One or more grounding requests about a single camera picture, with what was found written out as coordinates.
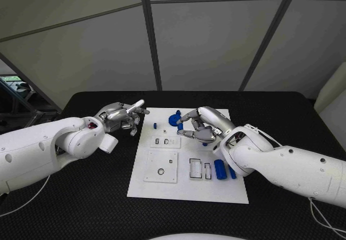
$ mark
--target cable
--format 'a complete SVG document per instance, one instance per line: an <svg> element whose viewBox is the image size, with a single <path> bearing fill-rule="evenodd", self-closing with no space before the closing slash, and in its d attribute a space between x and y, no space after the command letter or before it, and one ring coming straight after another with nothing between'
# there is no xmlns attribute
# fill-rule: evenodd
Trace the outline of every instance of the cable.
<svg viewBox="0 0 346 240"><path fill-rule="evenodd" d="M329 222L328 219L325 218L323 213L322 213L322 211L319 210L316 204L313 203L313 199L312 199L311 197L309 197L309 200L311 200L312 216L313 216L313 218L315 218L315 221L316 221L323 227L332 229L334 232L335 232L344 239L346 239L346 236L344 236L344 235L339 233L339 232L342 232L342 233L346 234L346 231L344 231L342 229L338 229L338 228L332 227L331 222ZM318 220L316 215L315 215L313 207L315 207L315 209L318 210L318 212L319 212L323 220L326 221L326 224L328 224L328 225L325 225L325 224Z"/></svg>
<svg viewBox="0 0 346 240"><path fill-rule="evenodd" d="M47 180L45 180L45 184L44 184L41 190L38 191L38 193L35 194L35 196L32 197L32 199L31 199L18 209L15 209L14 211L9 211L8 213L2 214L2 215L0 215L0 218L2 218L3 216L6 216L6 215L15 213L15 212L16 212L19 209L22 209L22 208L29 204L29 202L37 198L37 196L39 195L39 193L42 192L42 189L45 188L45 186L47 186L47 184L48 184L50 177L51 177L51 175L48 176Z"/></svg>

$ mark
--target black cloth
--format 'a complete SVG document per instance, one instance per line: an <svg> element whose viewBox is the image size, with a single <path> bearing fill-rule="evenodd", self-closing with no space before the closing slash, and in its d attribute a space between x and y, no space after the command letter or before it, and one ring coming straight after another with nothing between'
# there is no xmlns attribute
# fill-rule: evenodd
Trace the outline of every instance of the black cloth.
<svg viewBox="0 0 346 240"><path fill-rule="evenodd" d="M237 126L251 124L283 145L346 159L309 100L298 92L81 92L71 98L61 117L94 116L110 103L133 104L140 99L146 100L145 107L153 108L230 109ZM146 240L175 233L211 233L251 240L339 239L315 222L309 199L273 185L259 172L244 179L250 204L127 197L142 127L135 137L130 130L114 132L119 145L112 154L99 149L51 176L31 204L0 218L2 240ZM0 213L34 197L44 182L11 193ZM346 229L346 209L316 204L332 225Z"/></svg>

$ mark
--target robotic hand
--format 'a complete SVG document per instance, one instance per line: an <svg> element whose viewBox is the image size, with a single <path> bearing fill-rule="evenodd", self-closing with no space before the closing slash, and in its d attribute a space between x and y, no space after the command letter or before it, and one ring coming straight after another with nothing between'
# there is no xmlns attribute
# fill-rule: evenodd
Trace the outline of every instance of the robotic hand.
<svg viewBox="0 0 346 240"><path fill-rule="evenodd" d="M250 124L236 127L214 108L205 106L189 112L178 124L192 119L197 131L178 134L212 143L214 154L227 161L241 176L257 170L267 180L299 195L346 208L346 162L316 152L283 146Z"/></svg>
<svg viewBox="0 0 346 240"><path fill-rule="evenodd" d="M139 113L150 114L143 104L116 102L94 117L70 117L0 135L0 194L38 182L99 148L110 154L119 140L109 133L123 128L136 135ZM57 155L57 146L64 154Z"/></svg>

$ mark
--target blue object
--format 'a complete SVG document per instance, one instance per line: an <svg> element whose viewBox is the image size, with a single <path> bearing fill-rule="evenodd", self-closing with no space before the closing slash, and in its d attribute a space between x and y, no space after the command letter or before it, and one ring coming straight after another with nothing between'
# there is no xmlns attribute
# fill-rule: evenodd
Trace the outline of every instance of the blue object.
<svg viewBox="0 0 346 240"><path fill-rule="evenodd" d="M221 159L215 160L214 165L215 165L217 178L220 180L227 179L228 174L227 174L227 168L225 168L224 161Z"/></svg>
<svg viewBox="0 0 346 240"><path fill-rule="evenodd" d="M179 123L179 124L178 124L178 131L179 131L179 130L185 130L184 123Z"/></svg>
<svg viewBox="0 0 346 240"><path fill-rule="evenodd" d="M178 126L178 120L181 119L181 111L178 110L176 113L169 117L168 122L171 126L176 127Z"/></svg>
<svg viewBox="0 0 346 240"><path fill-rule="evenodd" d="M231 168L230 165L228 165L228 168L230 168L231 178L237 179L237 172L236 172L236 170Z"/></svg>

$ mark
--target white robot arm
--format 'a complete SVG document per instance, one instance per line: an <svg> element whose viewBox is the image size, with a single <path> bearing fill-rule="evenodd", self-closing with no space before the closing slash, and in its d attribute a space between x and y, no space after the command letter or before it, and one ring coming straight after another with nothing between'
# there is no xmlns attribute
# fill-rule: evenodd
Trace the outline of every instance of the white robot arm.
<svg viewBox="0 0 346 240"><path fill-rule="evenodd" d="M132 136L138 133L138 113L150 113L143 104L116 102L94 117L70 117L0 135L0 194L38 182L99 148L110 154L119 140L109 133L120 128L132 129Z"/></svg>
<svg viewBox="0 0 346 240"><path fill-rule="evenodd" d="M251 125L236 127L231 120L205 106L188 113L178 123L192 119L197 131L178 134L204 143L223 141L214 154L227 161L241 176L257 170L267 180L289 191L346 208L346 162L292 146L274 147Z"/></svg>

